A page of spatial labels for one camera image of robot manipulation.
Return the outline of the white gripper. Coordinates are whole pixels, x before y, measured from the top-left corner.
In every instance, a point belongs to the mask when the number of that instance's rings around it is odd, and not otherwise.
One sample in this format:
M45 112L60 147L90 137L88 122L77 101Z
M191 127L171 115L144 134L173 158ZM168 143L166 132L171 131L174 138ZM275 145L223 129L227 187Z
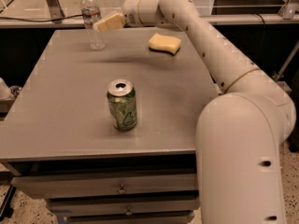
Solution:
M163 20L159 1L125 0L121 7L123 15L120 12L112 12L97 21L93 29L98 32L119 30L124 27L125 22L132 27L156 26Z

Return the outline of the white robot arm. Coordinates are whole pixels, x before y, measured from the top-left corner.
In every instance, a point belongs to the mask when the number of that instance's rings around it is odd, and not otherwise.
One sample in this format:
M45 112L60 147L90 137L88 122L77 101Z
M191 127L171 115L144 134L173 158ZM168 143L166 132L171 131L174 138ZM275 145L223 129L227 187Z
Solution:
M196 127L203 224L287 224L279 146L292 133L290 96L198 12L193 0L125 0L94 28L176 25L192 42L221 95Z

